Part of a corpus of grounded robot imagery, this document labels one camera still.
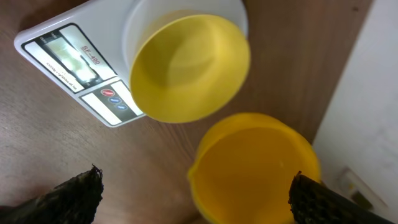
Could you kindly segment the yellow plastic measuring scoop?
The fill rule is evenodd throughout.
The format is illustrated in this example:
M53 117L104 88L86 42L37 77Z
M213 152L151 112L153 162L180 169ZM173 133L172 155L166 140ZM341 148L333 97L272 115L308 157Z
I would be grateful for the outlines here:
M301 172L320 181L311 144L271 116L238 113L201 139L188 181L210 223L293 223L289 189Z

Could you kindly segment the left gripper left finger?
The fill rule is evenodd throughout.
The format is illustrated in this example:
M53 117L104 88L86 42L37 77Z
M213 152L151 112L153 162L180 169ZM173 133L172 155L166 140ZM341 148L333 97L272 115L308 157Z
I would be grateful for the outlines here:
M1 207L3 224L91 224L104 190L102 170L93 166L15 207Z

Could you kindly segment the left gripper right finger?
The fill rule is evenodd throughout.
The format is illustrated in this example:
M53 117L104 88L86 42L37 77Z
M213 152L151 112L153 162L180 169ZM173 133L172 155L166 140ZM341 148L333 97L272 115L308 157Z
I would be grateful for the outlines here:
M288 203L298 224L393 224L301 172L293 178Z

